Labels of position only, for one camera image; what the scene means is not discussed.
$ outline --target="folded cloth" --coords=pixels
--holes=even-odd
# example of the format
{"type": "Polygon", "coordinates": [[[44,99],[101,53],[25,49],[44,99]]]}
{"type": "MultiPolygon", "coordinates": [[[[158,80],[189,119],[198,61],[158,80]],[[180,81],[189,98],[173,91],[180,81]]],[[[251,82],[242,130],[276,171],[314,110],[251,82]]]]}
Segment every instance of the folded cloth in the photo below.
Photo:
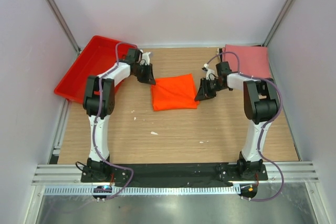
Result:
{"type": "Polygon", "coordinates": [[[156,79],[151,86],[154,111],[197,109],[196,87],[192,74],[156,79]]]}
{"type": "MultiPolygon", "coordinates": [[[[235,52],[240,59],[240,71],[249,76],[262,78],[271,77],[268,65],[267,47],[225,46],[226,52],[235,52]]],[[[237,58],[225,54],[223,61],[228,61],[232,71],[237,71],[237,58]]]]}

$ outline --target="metal grille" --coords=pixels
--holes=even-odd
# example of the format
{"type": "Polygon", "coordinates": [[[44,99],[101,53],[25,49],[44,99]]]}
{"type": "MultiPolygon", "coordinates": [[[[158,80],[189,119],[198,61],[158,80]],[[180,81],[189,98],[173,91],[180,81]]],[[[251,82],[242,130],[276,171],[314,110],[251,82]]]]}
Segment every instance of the metal grille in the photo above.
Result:
{"type": "MultiPolygon", "coordinates": [[[[109,195],[115,194],[121,188],[112,187],[111,193],[94,193],[97,186],[47,186],[44,195],[109,195]]],[[[140,188],[127,187],[121,196],[134,195],[209,195],[209,194],[240,194],[240,186],[212,188],[140,188]]]]}

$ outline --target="white backdrop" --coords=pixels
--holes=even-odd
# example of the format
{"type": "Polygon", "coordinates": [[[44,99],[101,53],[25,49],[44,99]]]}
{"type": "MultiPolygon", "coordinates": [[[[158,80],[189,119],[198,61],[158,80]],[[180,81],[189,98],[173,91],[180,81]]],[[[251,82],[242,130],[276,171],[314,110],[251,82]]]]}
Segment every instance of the white backdrop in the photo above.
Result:
{"type": "Polygon", "coordinates": [[[0,222],[24,223],[63,99],[53,90],[75,51],[45,0],[0,0],[0,222]]]}
{"type": "Polygon", "coordinates": [[[313,161],[336,223],[336,2],[296,0],[269,60],[301,158],[313,161]]]}
{"type": "Polygon", "coordinates": [[[94,35],[138,46],[262,43],[285,0],[55,0],[80,47],[94,35]]]}

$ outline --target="wooden table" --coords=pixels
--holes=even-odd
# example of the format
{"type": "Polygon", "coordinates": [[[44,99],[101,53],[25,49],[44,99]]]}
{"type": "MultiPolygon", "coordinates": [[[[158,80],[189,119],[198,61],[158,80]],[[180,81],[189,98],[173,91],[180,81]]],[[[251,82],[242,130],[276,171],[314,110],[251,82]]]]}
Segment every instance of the wooden table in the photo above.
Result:
{"type": "MultiPolygon", "coordinates": [[[[203,64],[216,53],[215,48],[147,51],[154,52],[151,62],[155,78],[192,73],[197,90],[205,76],[203,64]]],[[[150,86],[132,76],[115,96],[108,145],[114,163],[235,162],[247,128],[239,90],[218,92],[216,98],[202,101],[196,110],[153,112],[150,86]]],[[[86,163],[89,151],[89,120],[82,105],[73,103],[58,163],[86,163]]],[[[270,127],[264,154],[274,161],[298,160],[283,113],[270,127]]]]}

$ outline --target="table surface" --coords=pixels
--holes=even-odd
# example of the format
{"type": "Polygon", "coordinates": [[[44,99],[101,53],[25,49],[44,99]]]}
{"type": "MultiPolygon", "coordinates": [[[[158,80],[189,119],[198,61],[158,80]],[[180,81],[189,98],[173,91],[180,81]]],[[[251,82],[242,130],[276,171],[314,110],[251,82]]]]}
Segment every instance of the table surface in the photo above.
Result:
{"type": "MultiPolygon", "coordinates": [[[[196,89],[205,74],[203,64],[216,48],[147,49],[155,78],[192,73],[196,89]]],[[[215,59],[210,67],[218,63],[215,59]]],[[[115,95],[109,121],[108,146],[114,163],[235,162],[245,144],[248,120],[243,92],[223,90],[197,109],[153,112],[150,86],[127,78],[115,95]]],[[[72,103],[59,164],[86,163],[90,125],[81,104],[72,103]]],[[[264,155],[274,161],[297,161],[289,127],[282,112],[271,125],[264,155]]]]}

